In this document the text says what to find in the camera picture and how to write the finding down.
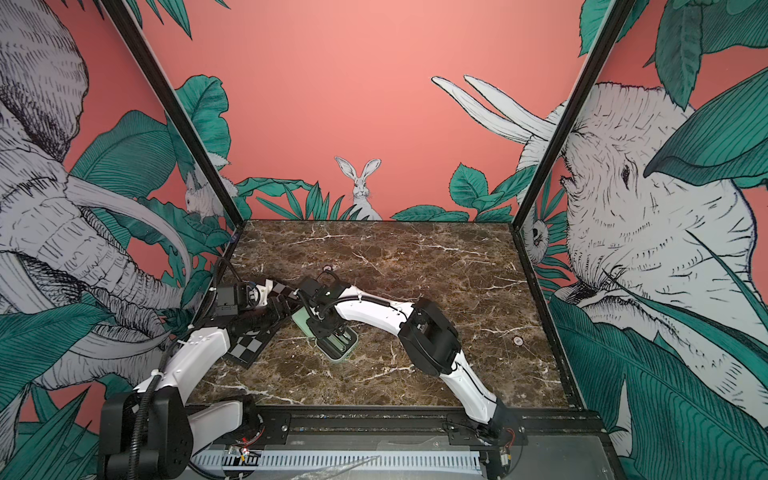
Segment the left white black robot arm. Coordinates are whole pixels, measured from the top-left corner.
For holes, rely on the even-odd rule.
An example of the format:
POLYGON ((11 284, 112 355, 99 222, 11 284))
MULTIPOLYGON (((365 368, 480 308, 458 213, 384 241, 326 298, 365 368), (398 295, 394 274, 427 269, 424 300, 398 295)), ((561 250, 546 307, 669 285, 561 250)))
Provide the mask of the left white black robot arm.
POLYGON ((290 289, 271 279, 238 282, 210 288, 206 300, 150 377, 104 404, 98 478, 175 479, 196 453, 241 426, 240 401, 196 413, 187 401, 220 358, 245 352, 241 338, 274 329, 290 315, 290 289))

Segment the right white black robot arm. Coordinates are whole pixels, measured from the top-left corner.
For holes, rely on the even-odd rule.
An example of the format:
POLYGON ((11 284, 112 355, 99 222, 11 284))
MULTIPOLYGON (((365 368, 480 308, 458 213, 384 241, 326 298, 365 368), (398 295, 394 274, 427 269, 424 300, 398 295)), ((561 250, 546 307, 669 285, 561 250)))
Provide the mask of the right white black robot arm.
POLYGON ((418 370, 441 379, 460 401, 477 437, 488 445, 511 447, 527 440, 518 414, 482 383, 462 350, 459 334, 439 306, 426 298, 399 302, 371 295, 339 278, 329 286, 302 279, 295 296, 304 320, 296 322, 333 361, 357 343, 349 321, 397 337, 418 370))

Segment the mint green nail clipper case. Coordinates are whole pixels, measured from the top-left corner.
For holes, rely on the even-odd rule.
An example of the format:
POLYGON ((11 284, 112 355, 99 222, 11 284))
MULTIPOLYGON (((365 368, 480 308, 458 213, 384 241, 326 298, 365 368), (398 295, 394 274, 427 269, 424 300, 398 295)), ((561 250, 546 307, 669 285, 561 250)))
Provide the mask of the mint green nail clipper case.
POLYGON ((304 307, 300 307, 291 316, 293 323, 315 346, 331 361, 344 361, 358 344, 358 336, 350 327, 344 325, 339 331, 325 337, 315 335, 308 324, 309 313, 304 307))

